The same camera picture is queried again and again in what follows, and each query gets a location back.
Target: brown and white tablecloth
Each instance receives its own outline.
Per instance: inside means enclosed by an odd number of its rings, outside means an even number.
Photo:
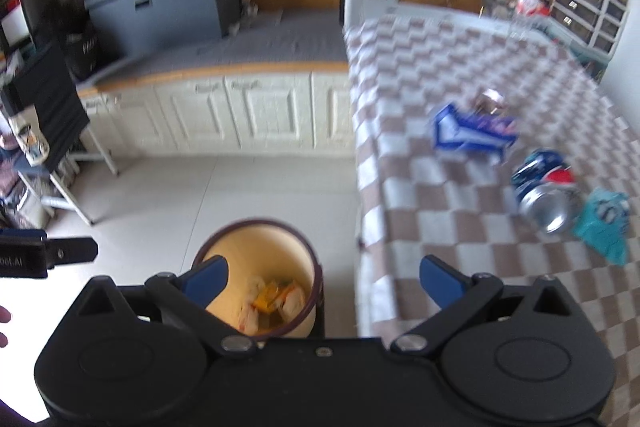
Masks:
[[[461,272],[507,284],[555,274],[616,360],[603,419],[640,425],[640,142],[593,81],[551,42],[506,41],[419,18],[387,16],[345,35],[356,131],[362,239],[370,284],[360,320],[391,341],[437,311],[420,288],[429,253]],[[520,138],[509,160],[444,158],[430,116],[469,107],[479,87],[503,93]],[[535,147],[564,153],[585,193],[626,192],[628,264],[611,266],[570,232],[536,233],[517,215],[510,174]]]

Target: silver bolt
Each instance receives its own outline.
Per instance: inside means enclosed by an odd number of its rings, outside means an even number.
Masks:
[[[316,355],[318,357],[330,357],[334,353],[334,350],[331,347],[318,347],[316,349]]]
[[[420,335],[403,335],[396,340],[401,351],[421,351],[428,345],[427,339]]]
[[[250,350],[254,343],[249,337],[244,335],[229,335],[220,342],[222,349],[232,353],[244,353]]]

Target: white cabinet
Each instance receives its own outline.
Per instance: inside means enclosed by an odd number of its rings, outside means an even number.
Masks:
[[[166,84],[156,87],[156,94],[179,151],[238,151],[238,136],[222,78]]]
[[[309,77],[305,73],[225,78],[242,150],[313,149]]]
[[[91,120],[91,128],[101,145],[110,150],[113,156],[122,156],[127,153],[127,145],[111,118],[102,95],[83,98],[82,105]],[[97,153],[95,143],[86,131],[80,136],[82,143],[89,152]]]
[[[104,103],[126,146],[127,156],[157,156],[177,148],[153,87],[104,95]]]
[[[316,149],[353,154],[349,75],[314,73],[311,85]]]

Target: storage box handle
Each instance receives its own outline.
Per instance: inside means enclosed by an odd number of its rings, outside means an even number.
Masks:
[[[142,10],[143,8],[151,8],[151,0],[137,0],[135,6],[136,11]]]

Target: cabinet handle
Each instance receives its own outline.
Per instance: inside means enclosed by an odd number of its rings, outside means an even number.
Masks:
[[[243,90],[243,89],[257,89],[260,87],[260,81],[254,80],[250,84],[242,84],[240,82],[232,82],[231,89]]]
[[[208,93],[208,92],[214,92],[220,89],[220,83],[215,83],[212,84],[211,86],[207,86],[206,84],[198,84],[196,86],[196,93],[197,94],[204,94],[204,93]]]

